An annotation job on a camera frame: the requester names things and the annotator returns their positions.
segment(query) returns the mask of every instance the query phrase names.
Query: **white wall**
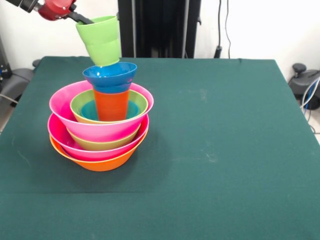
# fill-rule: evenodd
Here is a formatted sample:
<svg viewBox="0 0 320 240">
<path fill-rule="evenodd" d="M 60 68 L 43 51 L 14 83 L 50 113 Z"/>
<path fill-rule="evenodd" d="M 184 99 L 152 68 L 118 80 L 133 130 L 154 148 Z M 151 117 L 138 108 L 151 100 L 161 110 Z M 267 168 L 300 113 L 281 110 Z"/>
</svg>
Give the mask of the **white wall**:
<svg viewBox="0 0 320 240">
<path fill-rule="evenodd" d="M 227 56 L 222 0 L 222 57 Z M 117 0 L 78 0 L 77 11 L 88 18 L 115 15 Z M 195 56 L 212 58 L 218 44 L 219 0 L 202 0 Z M 320 68 L 319 0 L 229 0 L 228 33 L 232 58 L 276 59 L 284 76 L 302 62 Z M 0 0 L 0 35 L 12 68 L 31 67 L 43 56 L 87 56 L 71 19 L 50 22 L 36 12 Z"/>
<path fill-rule="evenodd" d="M 76 12 L 87 18 L 118 12 L 117 0 L 79 0 L 76 5 Z M 13 69 L 30 68 L 43 56 L 88 56 L 72 19 L 47 21 L 4 0 L 0 13 L 0 36 Z"/>
<path fill-rule="evenodd" d="M 228 54 L 226 2 L 222 0 L 222 57 Z M 212 58 L 218 45 L 219 0 L 202 0 L 195 56 Z M 275 59 L 286 79 L 292 64 L 320 69 L 319 0 L 229 0 L 231 58 Z"/>
</svg>

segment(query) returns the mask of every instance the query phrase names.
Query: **robotic arm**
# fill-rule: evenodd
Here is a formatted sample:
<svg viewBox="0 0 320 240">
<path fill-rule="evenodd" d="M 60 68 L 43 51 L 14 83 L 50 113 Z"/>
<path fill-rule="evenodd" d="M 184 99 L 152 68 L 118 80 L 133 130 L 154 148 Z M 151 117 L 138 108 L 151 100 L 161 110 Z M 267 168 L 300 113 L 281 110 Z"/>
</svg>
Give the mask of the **robotic arm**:
<svg viewBox="0 0 320 240">
<path fill-rule="evenodd" d="M 92 24 L 93 22 L 75 12 L 76 0 L 6 0 L 13 5 L 22 8 L 30 13 L 37 11 L 44 19 L 55 21 L 71 18 L 76 22 Z"/>
</svg>

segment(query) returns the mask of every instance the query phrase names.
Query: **blue cup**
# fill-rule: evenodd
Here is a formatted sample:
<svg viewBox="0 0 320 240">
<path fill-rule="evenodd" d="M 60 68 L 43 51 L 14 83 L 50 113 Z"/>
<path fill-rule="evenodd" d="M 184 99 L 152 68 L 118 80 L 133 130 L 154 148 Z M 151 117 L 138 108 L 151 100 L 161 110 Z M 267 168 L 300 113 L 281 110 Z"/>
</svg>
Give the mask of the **blue cup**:
<svg viewBox="0 0 320 240">
<path fill-rule="evenodd" d="M 133 101 L 129 101 L 125 119 L 134 118 L 138 115 L 138 113 L 139 108 L 137 104 L 135 104 Z M 95 100 L 89 101 L 85 105 L 83 105 L 81 109 L 81 116 L 86 119 L 99 121 Z"/>
<path fill-rule="evenodd" d="M 118 94 L 129 90 L 136 71 L 134 63 L 117 62 L 109 66 L 91 66 L 82 74 L 97 92 Z"/>
</svg>

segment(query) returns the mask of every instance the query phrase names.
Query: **bowl rim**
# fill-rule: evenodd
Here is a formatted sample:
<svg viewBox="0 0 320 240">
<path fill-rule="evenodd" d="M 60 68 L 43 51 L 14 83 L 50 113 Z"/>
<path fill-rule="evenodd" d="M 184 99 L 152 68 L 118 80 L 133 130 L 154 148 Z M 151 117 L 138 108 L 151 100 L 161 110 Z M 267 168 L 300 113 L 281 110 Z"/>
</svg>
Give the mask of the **bowl rim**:
<svg viewBox="0 0 320 240">
<path fill-rule="evenodd" d="M 57 142 L 59 143 L 62 147 L 65 147 L 67 149 L 73 149 L 73 150 L 76 150 L 77 152 L 80 152 L 80 153 L 107 153 L 107 152 L 113 152 L 113 151 L 116 151 L 116 150 L 120 150 L 120 149 L 124 149 L 125 147 L 127 147 L 129 144 L 132 144 L 132 143 L 137 143 L 140 141 L 140 139 L 143 137 L 144 133 L 146 133 L 148 131 L 148 128 L 149 128 L 149 124 L 150 124 L 150 120 L 149 120 L 149 116 L 146 115 L 145 118 L 146 118 L 146 128 L 145 130 L 143 131 L 143 133 L 141 134 L 141 136 L 137 137 L 135 140 L 129 142 L 128 144 L 124 145 L 124 146 L 120 146 L 120 147 L 117 147 L 117 148 L 113 148 L 113 149 L 109 149 L 109 150 L 101 150 L 101 151 L 89 151 L 89 150 L 84 150 L 84 149 L 77 149 L 77 148 L 74 148 L 74 147 L 71 147 L 71 146 L 68 146 L 68 145 L 65 145 L 64 143 L 58 141 L 51 133 L 51 130 L 50 130 L 50 119 L 53 117 L 53 115 L 55 115 L 54 113 L 52 113 L 50 115 L 50 117 L 48 118 L 48 122 L 47 122 L 47 129 L 48 129 L 48 132 L 49 132 L 49 135 L 52 136 L 52 138 Z"/>
<path fill-rule="evenodd" d="M 93 90 L 94 90 L 94 89 L 91 88 L 91 89 L 88 89 L 88 90 L 85 90 L 85 91 L 82 91 L 82 92 L 78 93 L 76 96 L 74 96 L 74 97 L 72 98 L 69 107 L 70 107 L 71 112 L 72 112 L 74 115 L 76 115 L 78 118 L 83 119 L 83 120 L 85 120 L 85 121 L 90 121 L 90 122 L 92 122 L 92 123 L 95 124 L 95 125 L 96 125 L 96 124 L 99 124 L 99 125 L 101 125 L 101 124 L 108 124 L 108 125 L 109 125 L 109 124 L 114 124 L 114 123 L 120 123 L 120 122 L 127 121 L 127 120 L 133 120 L 133 119 L 135 119 L 135 118 L 140 117 L 141 115 L 143 115 L 143 114 L 148 110 L 148 107 L 149 107 L 148 99 L 147 99 L 143 94 L 141 94 L 140 92 L 135 91 L 135 90 L 132 90 L 132 89 L 129 89 L 129 94 L 130 94 L 130 92 L 134 92 L 134 93 L 140 95 L 140 96 L 143 98 L 143 100 L 146 102 L 146 107 L 144 108 L 144 110 L 143 110 L 141 113 L 139 113 L 138 115 L 134 116 L 134 117 L 131 117 L 131 118 L 128 118 L 128 119 L 125 119 L 125 120 L 118 120 L 118 121 L 96 121 L 96 120 L 92 120 L 92 119 L 89 119 L 89 118 L 86 118 L 86 117 L 83 117 L 83 116 L 77 114 L 77 113 L 74 111 L 74 109 L 72 108 L 72 103 L 74 102 L 74 100 L 76 99 L 76 97 L 78 97 L 80 94 L 84 94 L 84 93 L 86 93 L 86 92 L 93 91 Z"/>
<path fill-rule="evenodd" d="M 118 142 L 121 142 L 125 139 L 128 139 L 130 137 L 132 137 L 132 135 L 136 135 L 140 129 L 140 126 L 141 126 L 141 123 L 139 124 L 139 126 L 136 128 L 136 130 L 134 130 L 131 134 L 129 134 L 128 136 L 125 136 L 123 138 L 120 138 L 119 140 L 115 140 L 115 141 L 87 141 L 87 140 L 84 140 L 78 136 L 76 136 L 74 133 L 72 133 L 67 127 L 66 130 L 68 131 L 68 133 L 71 135 L 71 137 L 74 137 L 80 141 L 83 141 L 83 142 L 86 142 L 86 143 L 89 143 L 89 144 L 99 144 L 99 145 L 104 145 L 104 144 L 115 144 L 115 143 L 118 143 Z"/>
<path fill-rule="evenodd" d="M 131 74 L 132 72 L 135 72 L 137 71 L 137 68 L 138 66 L 133 63 L 133 62 L 128 62 L 128 61 L 118 61 L 116 62 L 115 64 L 112 64 L 112 65 L 116 65 L 116 64 L 130 64 L 130 65 L 134 65 L 134 69 L 128 71 L 128 72 L 125 72 L 125 73 L 121 73 L 121 74 L 118 74 L 118 75 L 112 75 L 112 76 L 101 76 L 101 77 L 94 77 L 94 76 L 88 76 L 87 74 L 85 74 L 85 71 L 88 71 L 89 69 L 91 68 L 105 68 L 105 67 L 110 67 L 111 65 L 108 65 L 108 66 L 97 66 L 97 65 L 93 65 L 93 66 L 90 66 L 88 68 L 86 68 L 85 70 L 83 70 L 82 72 L 82 75 L 85 77 L 85 78 L 95 78 L 95 79 L 102 79 L 102 78 L 114 78 L 114 77 L 119 77 L 119 76 L 122 76 L 122 75 L 127 75 L 127 74 Z"/>
<path fill-rule="evenodd" d="M 119 158 L 122 158 L 124 157 L 125 155 L 131 153 L 131 151 L 135 151 L 137 149 L 137 147 L 139 147 L 139 145 L 144 141 L 144 139 L 146 138 L 147 134 L 148 134 L 148 130 L 149 128 L 147 127 L 146 129 L 146 132 L 145 134 L 142 136 L 142 138 L 140 139 L 140 141 L 133 147 L 131 148 L 129 151 L 119 155 L 119 156 L 116 156 L 116 157 L 113 157 L 113 158 L 110 158 L 110 159 L 106 159 L 106 160 L 100 160 L 100 161 L 83 161 L 83 160 L 78 160 L 70 155 L 68 155 L 66 152 L 61 152 L 57 149 L 57 147 L 55 146 L 55 144 L 53 143 L 53 141 L 55 141 L 57 144 L 59 144 L 58 141 L 56 141 L 51 135 L 49 135 L 49 138 L 50 138 L 50 142 L 51 142 L 51 145 L 53 146 L 53 148 L 60 154 L 62 155 L 63 157 L 67 158 L 67 159 L 70 159 L 71 161 L 74 161 L 74 162 L 78 162 L 78 163 L 86 163 L 86 164 L 98 164 L 98 163 L 105 163 L 105 162 L 110 162 L 110 161 L 114 161 L 114 160 L 117 160 Z"/>
<path fill-rule="evenodd" d="M 77 81 L 77 82 L 74 82 L 74 83 L 71 83 L 69 85 L 66 85 L 62 88 L 60 88 L 59 90 L 57 90 L 50 98 L 49 100 L 49 107 L 51 109 L 51 111 L 59 118 L 59 119 L 63 119 L 64 121 L 66 122 L 69 122 L 71 124 L 80 124 L 80 125 L 85 125 L 85 126 L 96 126 L 97 124 L 93 124 L 93 123 L 84 123 L 84 122 L 78 122 L 78 121 L 73 121 L 73 120 L 70 120 L 70 119 L 67 119 L 63 116 L 61 116 L 60 114 L 58 114 L 52 107 L 52 101 L 53 101 L 53 98 L 54 96 L 57 94 L 57 92 L 59 92 L 60 90 L 66 88 L 66 87 L 70 87 L 71 85 L 77 85 L 77 84 L 80 84 L 80 83 L 88 83 L 87 80 L 83 80 L 83 81 Z M 148 92 L 150 94 L 150 102 L 151 104 L 149 104 L 147 110 L 144 112 L 144 115 L 147 115 L 148 112 L 152 109 L 152 107 L 154 106 L 154 103 L 155 103 L 155 100 L 154 100 L 154 96 L 151 94 L 151 92 L 149 92 L 146 88 L 144 88 L 143 86 L 139 85 L 139 84 L 136 84 L 136 83 L 132 83 L 131 86 L 138 86 L 142 89 L 144 89 L 146 92 Z M 118 124 L 124 124 L 124 123 L 128 123 L 128 122 L 131 122 L 132 120 L 135 120 L 134 118 L 136 117 L 133 117 L 133 118 L 129 118 L 129 119 L 126 119 L 126 120 L 123 120 L 122 122 L 113 122 L 113 123 L 102 123 L 102 124 L 99 124 L 99 126 L 102 126 L 102 127 L 105 127 L 105 126 L 113 126 L 113 125 L 118 125 Z"/>
</svg>

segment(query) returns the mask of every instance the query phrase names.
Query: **stacked bowls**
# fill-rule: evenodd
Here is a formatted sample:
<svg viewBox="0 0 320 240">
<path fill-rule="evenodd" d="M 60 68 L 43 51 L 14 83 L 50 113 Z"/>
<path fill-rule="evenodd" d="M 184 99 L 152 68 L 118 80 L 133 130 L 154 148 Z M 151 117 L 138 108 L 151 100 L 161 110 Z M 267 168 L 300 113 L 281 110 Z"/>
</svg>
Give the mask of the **stacked bowls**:
<svg viewBox="0 0 320 240">
<path fill-rule="evenodd" d="M 62 156 L 85 169 L 102 172 L 124 164 L 145 139 L 151 93 L 132 83 L 137 66 L 119 62 L 116 16 L 76 24 L 94 66 L 83 71 L 85 81 L 55 92 L 49 102 L 50 141 Z"/>
<path fill-rule="evenodd" d="M 148 112 L 154 104 L 144 87 L 131 83 L 128 91 L 126 119 L 116 121 L 97 117 L 94 88 L 87 80 L 55 92 L 49 102 L 52 114 L 47 124 L 54 149 L 92 171 L 108 171 L 124 164 L 145 139 Z"/>
</svg>

